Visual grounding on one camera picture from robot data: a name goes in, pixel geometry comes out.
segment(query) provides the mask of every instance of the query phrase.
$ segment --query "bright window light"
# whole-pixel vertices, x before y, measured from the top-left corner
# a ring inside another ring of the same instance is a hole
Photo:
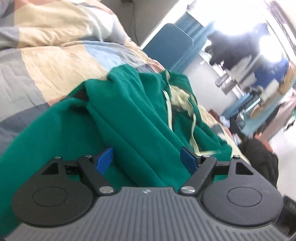
[[[240,16],[228,13],[223,19],[215,22],[215,27],[226,35],[241,35],[252,31],[257,24],[262,23],[261,20],[256,15],[251,16],[249,13]]]
[[[293,44],[296,45],[296,38],[295,38],[294,34],[292,33],[291,29],[289,28],[289,25],[284,23],[284,27],[285,27],[286,31],[288,32]]]
[[[261,54],[266,59],[273,63],[281,61],[282,52],[278,41],[276,41],[271,36],[263,36],[260,39],[259,44]]]

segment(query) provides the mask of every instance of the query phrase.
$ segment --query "electrical cable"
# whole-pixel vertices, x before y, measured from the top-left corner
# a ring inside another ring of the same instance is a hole
[[[136,32],[136,4],[133,0],[129,0],[128,1],[129,3],[132,3],[133,5],[133,13],[132,13],[132,18],[131,18],[131,21],[130,21],[130,25],[129,25],[129,33],[131,35],[131,26],[134,22],[134,27],[133,27],[133,31],[134,31],[134,35],[135,35],[135,38],[136,38],[136,41],[137,41],[137,45],[139,45],[139,40],[138,40],[138,36],[137,36],[137,32]]]

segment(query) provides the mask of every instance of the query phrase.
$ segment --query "beige fabric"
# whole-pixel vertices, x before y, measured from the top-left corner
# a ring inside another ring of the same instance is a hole
[[[194,139],[193,133],[196,126],[196,115],[193,110],[193,106],[189,102],[189,97],[193,97],[192,95],[188,94],[184,90],[180,89],[177,86],[170,85],[170,94],[171,96],[167,94],[165,90],[163,90],[163,93],[166,98],[166,104],[167,104],[167,111],[168,111],[168,126],[173,131],[173,114],[172,114],[172,106],[181,108],[182,110],[185,110],[188,112],[188,115],[192,117],[192,125],[191,125],[191,137],[189,140],[190,146],[193,148],[195,154],[198,156],[201,155],[213,155],[216,154],[215,151],[202,151],[200,152],[198,145]]]
[[[105,80],[108,74],[84,45],[28,47],[21,51],[30,77],[50,104],[54,104],[52,100],[68,95],[83,81]]]
[[[57,1],[60,1],[60,0],[14,0],[14,7],[16,12],[16,10],[18,10],[19,8],[23,7],[26,4],[40,6],[40,5],[45,5],[47,3],[52,3]]]
[[[57,45],[78,40],[90,33],[88,24],[87,14],[71,2],[58,1],[39,6],[26,4],[15,12],[15,26],[20,27],[17,47]]]
[[[218,136],[222,140],[226,141],[228,143],[228,145],[230,145],[232,147],[232,154],[231,155],[240,155],[241,158],[246,163],[251,165],[249,160],[241,153],[241,151],[239,150],[239,148],[237,147],[237,145],[235,144],[233,139],[226,133],[226,131],[224,130],[224,126],[221,125],[218,121],[216,121],[215,118],[209,112],[207,112],[206,109],[202,105],[197,104],[197,107],[198,107],[198,110],[200,111],[200,115],[201,115],[202,121],[204,123],[206,123],[209,127],[212,127],[213,125],[216,125],[216,124],[219,124],[222,127],[224,134],[219,134]]]

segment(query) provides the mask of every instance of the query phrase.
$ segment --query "light blue fabric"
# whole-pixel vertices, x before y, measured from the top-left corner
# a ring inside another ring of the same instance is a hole
[[[154,72],[150,65],[136,57],[132,50],[120,44],[100,41],[83,41],[83,44],[86,51],[108,71],[129,64],[139,72]]]
[[[188,53],[185,54],[185,56],[172,69],[172,71],[182,73],[201,51],[207,41],[207,36],[215,31],[215,27],[214,22],[203,27],[187,12],[175,23],[175,25],[189,35],[194,43]]]

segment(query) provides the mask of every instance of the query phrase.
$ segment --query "quilted bedspread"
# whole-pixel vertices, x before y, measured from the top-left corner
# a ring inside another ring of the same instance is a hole
[[[100,2],[0,0],[0,156],[81,82],[122,64],[163,70]]]

